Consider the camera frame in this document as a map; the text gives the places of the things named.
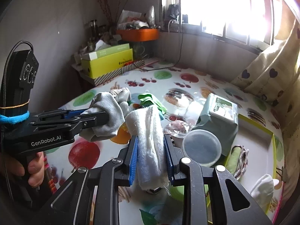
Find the person's left hand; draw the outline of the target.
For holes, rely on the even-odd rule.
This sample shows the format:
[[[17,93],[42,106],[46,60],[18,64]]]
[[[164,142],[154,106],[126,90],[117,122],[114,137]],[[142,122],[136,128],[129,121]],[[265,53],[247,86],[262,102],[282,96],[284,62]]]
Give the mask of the person's left hand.
[[[27,179],[28,184],[36,188],[39,185],[42,184],[44,179],[44,153],[38,152],[36,153],[36,156],[33,160],[31,160],[27,166],[27,168],[24,168],[24,166],[17,161],[16,159],[1,154],[1,173],[4,173],[4,164],[3,164],[3,158],[4,158],[4,164],[6,165],[7,172],[11,175],[22,177],[25,175],[26,172],[30,174],[30,177]]]

